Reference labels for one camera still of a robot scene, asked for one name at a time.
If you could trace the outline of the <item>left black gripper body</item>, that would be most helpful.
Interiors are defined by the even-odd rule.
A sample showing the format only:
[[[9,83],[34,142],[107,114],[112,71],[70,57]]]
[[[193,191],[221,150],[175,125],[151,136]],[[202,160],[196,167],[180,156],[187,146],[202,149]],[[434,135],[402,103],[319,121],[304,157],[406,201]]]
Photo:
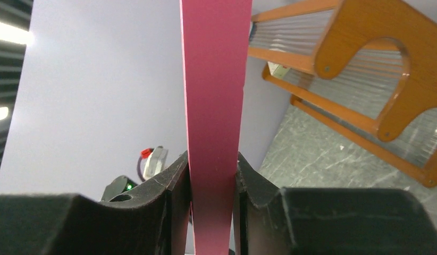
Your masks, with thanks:
[[[135,188],[137,185],[138,183],[129,177],[120,175],[105,187],[100,201],[111,201],[116,196]]]

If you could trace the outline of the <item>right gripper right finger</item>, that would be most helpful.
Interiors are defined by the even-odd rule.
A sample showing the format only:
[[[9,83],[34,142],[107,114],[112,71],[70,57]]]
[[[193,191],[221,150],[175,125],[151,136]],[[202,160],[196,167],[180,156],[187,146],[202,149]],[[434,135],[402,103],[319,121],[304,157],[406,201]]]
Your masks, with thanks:
[[[238,156],[236,254],[437,254],[437,229],[409,192],[278,188]]]

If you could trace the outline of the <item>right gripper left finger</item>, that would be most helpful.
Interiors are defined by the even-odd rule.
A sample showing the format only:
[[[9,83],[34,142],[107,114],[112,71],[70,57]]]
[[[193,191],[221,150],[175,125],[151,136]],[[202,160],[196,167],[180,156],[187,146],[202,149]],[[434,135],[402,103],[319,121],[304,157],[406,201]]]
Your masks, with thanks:
[[[97,202],[80,194],[0,194],[0,254],[184,254],[188,156]]]

